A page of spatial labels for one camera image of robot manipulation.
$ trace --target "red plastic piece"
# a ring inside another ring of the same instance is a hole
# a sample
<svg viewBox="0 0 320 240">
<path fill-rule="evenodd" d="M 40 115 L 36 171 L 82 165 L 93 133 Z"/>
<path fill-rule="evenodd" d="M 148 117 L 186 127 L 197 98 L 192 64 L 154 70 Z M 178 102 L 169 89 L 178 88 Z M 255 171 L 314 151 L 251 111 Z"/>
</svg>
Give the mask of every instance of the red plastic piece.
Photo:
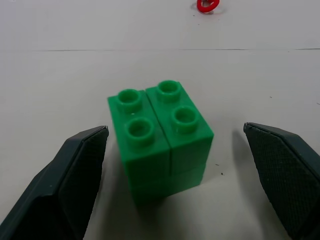
<svg viewBox="0 0 320 240">
<path fill-rule="evenodd" d="M 208 13 L 211 12 L 213 9 L 215 9 L 220 0 L 206 0 L 208 3 L 210 3 L 209 6 L 202 6 L 202 0 L 197 0 L 196 1 L 196 7 L 198 8 L 199 12 L 201 13 Z"/>
</svg>

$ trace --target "white table surface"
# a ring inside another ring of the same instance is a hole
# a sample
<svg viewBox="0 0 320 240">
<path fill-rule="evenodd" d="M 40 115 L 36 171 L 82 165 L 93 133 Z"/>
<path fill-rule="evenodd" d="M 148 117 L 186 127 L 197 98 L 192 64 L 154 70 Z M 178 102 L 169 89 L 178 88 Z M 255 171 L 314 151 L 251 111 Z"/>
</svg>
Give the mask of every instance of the white table surface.
<svg viewBox="0 0 320 240">
<path fill-rule="evenodd" d="M 320 1 L 221 0 L 212 15 L 194 2 L 0 2 L 0 222 L 65 139 L 108 125 L 85 240 L 289 239 L 243 125 L 294 132 L 320 154 Z M 165 79 L 215 137 L 200 186 L 136 209 L 106 98 Z"/>
</svg>

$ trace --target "toy block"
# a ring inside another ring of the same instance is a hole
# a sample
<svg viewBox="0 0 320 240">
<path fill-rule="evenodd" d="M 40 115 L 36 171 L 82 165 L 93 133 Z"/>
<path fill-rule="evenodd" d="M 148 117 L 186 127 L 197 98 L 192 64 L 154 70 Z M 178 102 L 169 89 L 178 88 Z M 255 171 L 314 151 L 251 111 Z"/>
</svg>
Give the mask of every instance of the toy block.
<svg viewBox="0 0 320 240">
<path fill-rule="evenodd" d="M 133 188 L 133 200 L 137 205 L 142 205 L 198 186 L 205 168 L 206 165 L 203 164 L 190 171 Z"/>
<path fill-rule="evenodd" d="M 108 98 L 129 186 L 170 175 L 170 147 L 144 91 L 125 89 Z"/>
<path fill-rule="evenodd" d="M 146 94 L 171 148 L 171 174 L 206 164 L 214 133 L 181 84 L 165 80 Z"/>
</svg>

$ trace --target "stacked green blocks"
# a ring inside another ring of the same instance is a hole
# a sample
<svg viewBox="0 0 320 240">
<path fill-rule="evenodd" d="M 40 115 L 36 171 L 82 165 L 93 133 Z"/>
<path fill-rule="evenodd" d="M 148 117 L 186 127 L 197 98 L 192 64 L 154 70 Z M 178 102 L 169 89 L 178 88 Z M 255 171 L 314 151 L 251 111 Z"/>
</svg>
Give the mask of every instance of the stacked green blocks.
<svg viewBox="0 0 320 240">
<path fill-rule="evenodd" d="M 179 82 L 127 89 L 108 102 L 136 204 L 201 183 L 214 133 Z"/>
</svg>

